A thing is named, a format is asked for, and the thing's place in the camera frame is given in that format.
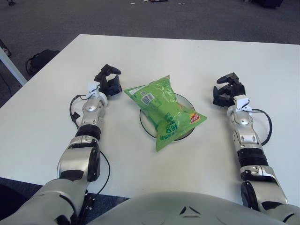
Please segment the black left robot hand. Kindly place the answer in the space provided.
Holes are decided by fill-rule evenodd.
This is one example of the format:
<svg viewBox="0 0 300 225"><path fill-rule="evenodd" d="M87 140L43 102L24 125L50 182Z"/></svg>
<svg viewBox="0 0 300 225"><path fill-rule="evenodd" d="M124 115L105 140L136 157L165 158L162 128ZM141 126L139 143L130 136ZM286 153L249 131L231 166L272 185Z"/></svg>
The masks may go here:
<svg viewBox="0 0 300 225"><path fill-rule="evenodd" d="M111 74L115 75L115 77L113 79L107 80L107 77ZM122 92L119 80L120 74L120 70L108 64L105 64L94 78L95 82L100 83L98 91L104 93L106 96L114 96Z"/></svg>

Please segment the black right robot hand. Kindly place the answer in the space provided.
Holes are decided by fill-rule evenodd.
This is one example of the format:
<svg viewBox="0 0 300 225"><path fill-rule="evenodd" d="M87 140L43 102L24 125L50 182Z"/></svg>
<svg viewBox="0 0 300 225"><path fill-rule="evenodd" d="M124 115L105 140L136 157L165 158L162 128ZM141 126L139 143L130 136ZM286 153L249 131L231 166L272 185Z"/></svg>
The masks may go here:
<svg viewBox="0 0 300 225"><path fill-rule="evenodd" d="M214 105L230 107L234 105L235 96L246 94L244 85L239 81L235 73L227 74L217 80L217 84L223 83L226 83L226 85L220 89L216 86L213 87Z"/></svg>

